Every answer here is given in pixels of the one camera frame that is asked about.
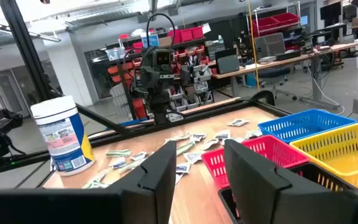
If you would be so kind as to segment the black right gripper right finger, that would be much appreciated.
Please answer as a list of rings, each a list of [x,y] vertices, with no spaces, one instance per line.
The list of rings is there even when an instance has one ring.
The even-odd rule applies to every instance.
[[[244,223],[358,223],[358,189],[312,162],[286,169],[233,140],[224,159]]]

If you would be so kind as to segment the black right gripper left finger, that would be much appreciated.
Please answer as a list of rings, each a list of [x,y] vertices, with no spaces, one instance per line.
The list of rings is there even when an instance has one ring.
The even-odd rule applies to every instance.
[[[106,188],[0,190],[0,224],[168,223],[176,166],[170,141]]]

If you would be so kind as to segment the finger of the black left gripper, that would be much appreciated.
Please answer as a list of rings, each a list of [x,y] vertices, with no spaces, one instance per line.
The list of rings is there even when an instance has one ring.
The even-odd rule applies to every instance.
[[[146,56],[140,66],[140,82],[144,88],[153,88],[160,79],[160,72],[156,71],[157,64],[153,56]]]
[[[181,75],[180,75],[181,85],[188,86],[191,83],[192,66],[182,65],[180,71],[181,71]]]

